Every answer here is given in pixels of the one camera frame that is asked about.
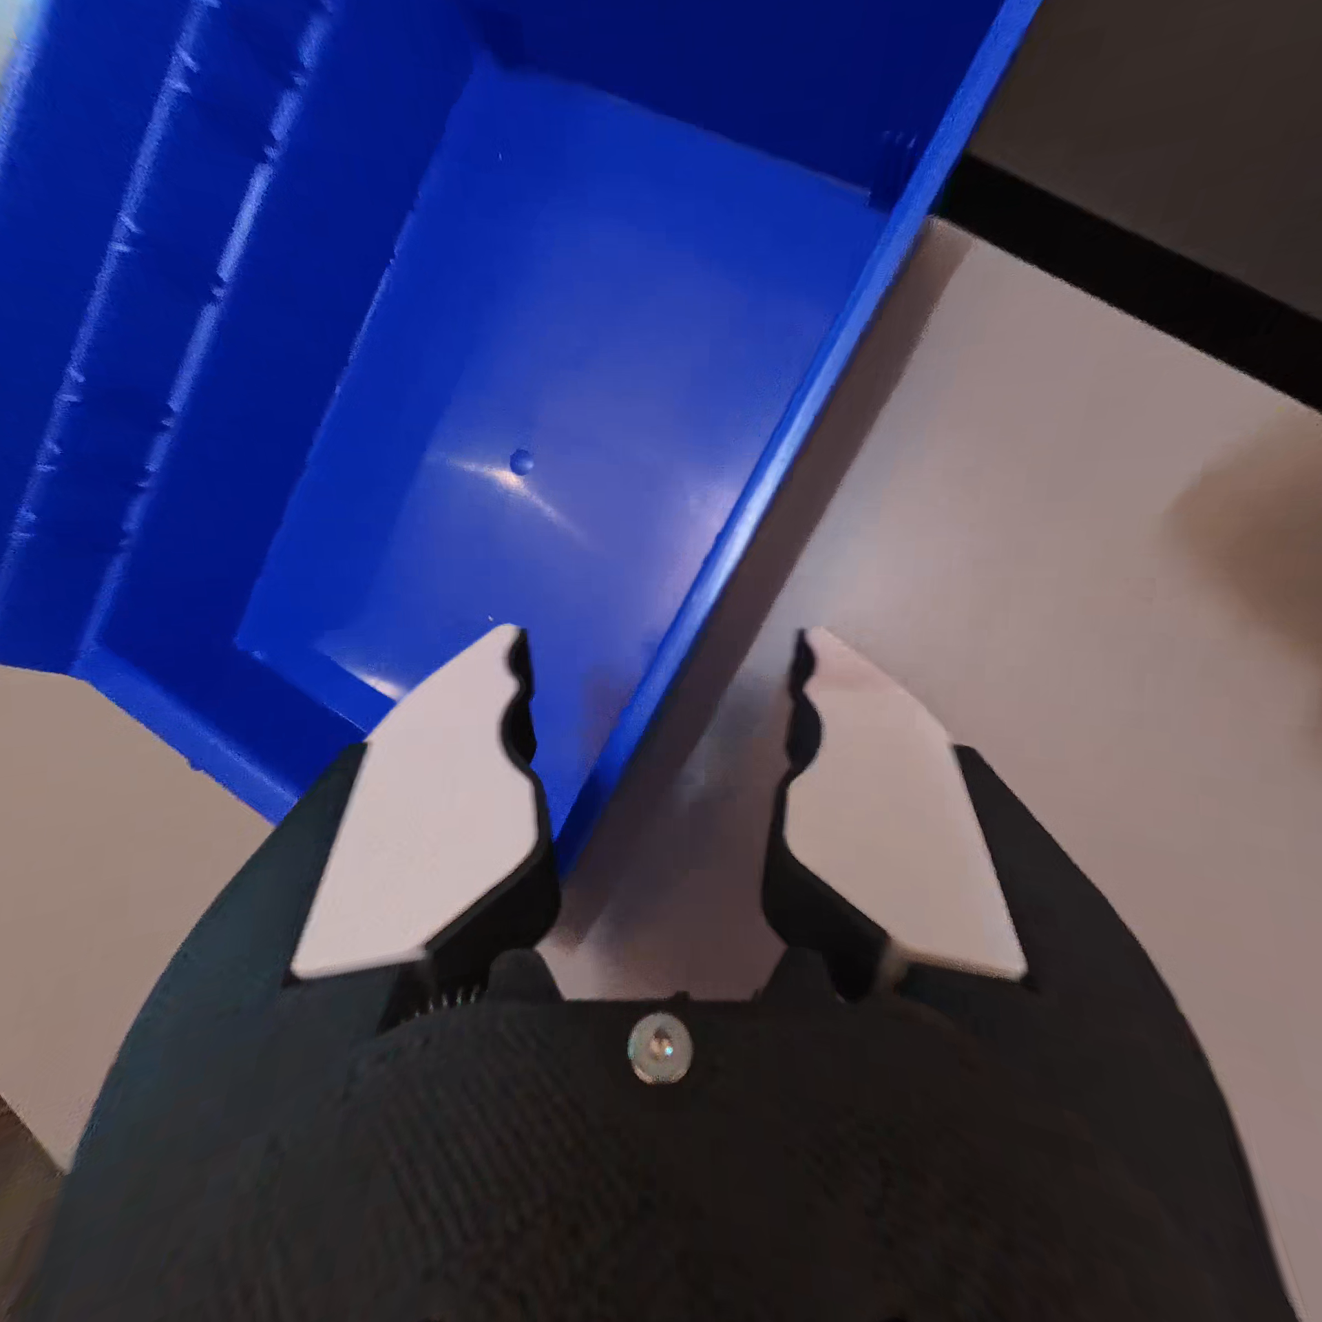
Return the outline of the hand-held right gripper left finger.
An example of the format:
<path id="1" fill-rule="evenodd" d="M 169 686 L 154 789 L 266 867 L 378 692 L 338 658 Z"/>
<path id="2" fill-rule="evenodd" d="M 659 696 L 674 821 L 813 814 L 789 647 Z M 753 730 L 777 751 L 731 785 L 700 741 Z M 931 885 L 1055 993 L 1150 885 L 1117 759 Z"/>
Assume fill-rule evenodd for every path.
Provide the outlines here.
<path id="1" fill-rule="evenodd" d="M 531 646 L 502 622 L 413 688 L 364 744 L 290 973 L 384 967 L 482 982 L 560 911 Z"/>

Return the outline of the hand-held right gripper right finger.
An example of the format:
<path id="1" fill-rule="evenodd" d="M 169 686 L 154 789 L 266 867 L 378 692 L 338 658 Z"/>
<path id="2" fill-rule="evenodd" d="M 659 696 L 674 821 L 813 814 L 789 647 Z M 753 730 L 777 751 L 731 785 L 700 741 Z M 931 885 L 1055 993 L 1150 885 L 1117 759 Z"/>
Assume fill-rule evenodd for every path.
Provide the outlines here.
<path id="1" fill-rule="evenodd" d="M 824 628 L 786 676 L 763 913 L 862 1000 L 912 967 L 1022 982 L 1029 963 L 949 730 Z"/>

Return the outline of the plain blue plastic bin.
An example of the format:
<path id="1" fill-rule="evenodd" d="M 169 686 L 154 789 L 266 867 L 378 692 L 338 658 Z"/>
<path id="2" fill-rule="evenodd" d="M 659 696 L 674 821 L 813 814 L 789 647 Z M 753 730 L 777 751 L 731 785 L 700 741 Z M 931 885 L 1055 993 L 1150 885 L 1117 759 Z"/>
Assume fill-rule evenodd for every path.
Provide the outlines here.
<path id="1" fill-rule="evenodd" d="M 583 850 L 1039 2 L 25 2 L 2 663 L 281 821 L 491 628 Z"/>

